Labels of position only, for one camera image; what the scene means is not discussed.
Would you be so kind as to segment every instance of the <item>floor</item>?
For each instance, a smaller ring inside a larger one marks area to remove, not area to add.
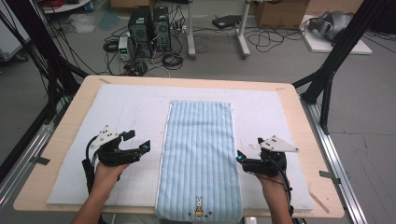
[[[94,72],[107,74],[102,46],[106,37],[126,26],[127,14],[109,8],[107,1],[97,1],[94,12],[95,30],[91,34],[69,33],[66,35],[70,46]],[[65,21],[71,12],[61,13]],[[86,13],[83,9],[73,13]],[[214,16],[194,17],[194,25],[215,28],[211,25]],[[253,18],[248,26],[255,26]],[[247,28],[246,36],[257,28]],[[195,32],[197,57],[195,61],[187,57],[186,36],[180,35],[184,58],[178,70],[152,69],[145,76],[169,78],[200,78],[243,80],[255,82],[292,83],[319,69],[327,53],[312,53],[303,40],[286,39],[269,52],[262,53],[248,43],[251,56],[241,58],[241,50],[234,31]],[[396,220],[396,174],[393,158],[396,156],[396,42],[370,37],[389,49],[363,38],[363,42],[373,51],[370,56],[349,55],[339,68],[332,86],[332,102],[329,116],[329,131],[346,169],[368,223],[393,223]],[[257,36],[250,40],[258,41]],[[174,41],[174,48],[179,45]],[[82,63],[81,68],[92,73]],[[114,74],[120,74],[123,63],[118,55],[110,64]],[[306,86],[297,92],[302,93]],[[32,60],[22,63],[11,61],[0,67],[0,162],[18,143],[34,118],[47,102],[41,77]],[[2,223],[53,223],[69,222],[73,213],[32,213],[15,211],[13,200],[21,184],[16,188],[7,204],[0,211]],[[308,218],[307,223],[349,223],[347,216],[341,219]],[[268,223],[261,218],[259,223]]]

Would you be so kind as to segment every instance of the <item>light blue cloth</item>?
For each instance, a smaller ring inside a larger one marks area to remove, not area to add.
[[[159,218],[240,221],[242,199],[231,105],[172,102],[164,141]]]

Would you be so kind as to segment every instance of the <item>brown box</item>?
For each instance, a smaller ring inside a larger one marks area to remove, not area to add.
[[[110,0],[112,7],[135,7],[135,6],[151,6],[153,0]]]
[[[259,27],[299,29],[310,0],[284,0],[279,4],[259,3],[256,22]]]
[[[363,0],[311,0],[306,15],[322,15],[326,11],[341,10],[345,13],[355,13]]]

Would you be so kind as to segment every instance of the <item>striped towel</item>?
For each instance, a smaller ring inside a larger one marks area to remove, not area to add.
[[[231,105],[173,101],[156,214],[189,222],[240,221],[242,199]]]

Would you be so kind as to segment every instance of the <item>cartoon character on towel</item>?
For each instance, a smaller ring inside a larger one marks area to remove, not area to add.
[[[196,199],[197,199],[196,202],[197,208],[195,209],[195,216],[201,217],[204,214],[204,211],[202,210],[202,197],[201,198],[196,197]]]

